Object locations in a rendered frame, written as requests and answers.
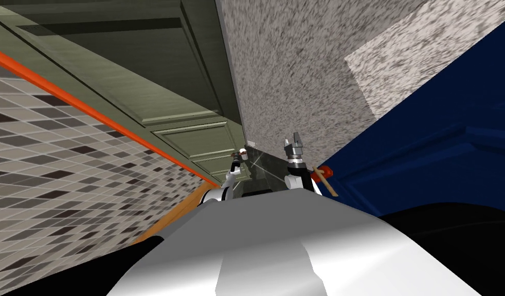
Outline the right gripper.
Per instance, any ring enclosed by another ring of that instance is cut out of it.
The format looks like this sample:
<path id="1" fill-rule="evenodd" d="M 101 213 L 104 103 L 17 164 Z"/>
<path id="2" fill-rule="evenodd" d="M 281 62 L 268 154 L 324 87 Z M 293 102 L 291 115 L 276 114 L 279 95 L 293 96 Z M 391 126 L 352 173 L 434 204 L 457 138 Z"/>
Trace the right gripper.
<path id="1" fill-rule="evenodd" d="M 300 157 L 303 154 L 303 144 L 298 132 L 293 133 L 294 143 L 289 143 L 288 139 L 284 139 L 284 151 L 288 157 Z"/>

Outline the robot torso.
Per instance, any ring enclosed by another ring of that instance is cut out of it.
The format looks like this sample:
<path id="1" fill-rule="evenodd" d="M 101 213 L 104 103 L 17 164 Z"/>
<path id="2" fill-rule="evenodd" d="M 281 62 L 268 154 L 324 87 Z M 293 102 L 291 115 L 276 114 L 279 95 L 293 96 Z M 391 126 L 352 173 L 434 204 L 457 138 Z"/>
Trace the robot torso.
<path id="1" fill-rule="evenodd" d="M 214 198 L 107 296 L 480 296 L 401 231 L 306 189 Z"/>

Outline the blue panelled door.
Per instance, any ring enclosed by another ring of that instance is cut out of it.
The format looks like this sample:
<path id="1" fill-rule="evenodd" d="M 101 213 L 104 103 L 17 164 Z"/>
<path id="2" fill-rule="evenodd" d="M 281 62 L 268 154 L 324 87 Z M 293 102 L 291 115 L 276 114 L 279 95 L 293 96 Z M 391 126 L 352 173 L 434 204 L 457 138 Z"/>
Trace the blue panelled door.
<path id="1" fill-rule="evenodd" d="M 375 216 L 505 211 L 505 21 L 330 157 L 337 202 Z"/>

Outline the green panelled door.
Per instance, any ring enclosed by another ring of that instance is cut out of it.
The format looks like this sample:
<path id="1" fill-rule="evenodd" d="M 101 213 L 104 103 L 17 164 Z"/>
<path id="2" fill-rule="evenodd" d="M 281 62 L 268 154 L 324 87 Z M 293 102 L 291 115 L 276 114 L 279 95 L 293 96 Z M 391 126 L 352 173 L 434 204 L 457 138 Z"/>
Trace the green panelled door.
<path id="1" fill-rule="evenodd" d="M 245 145 L 216 0 L 0 0 L 0 51 L 212 182 Z"/>

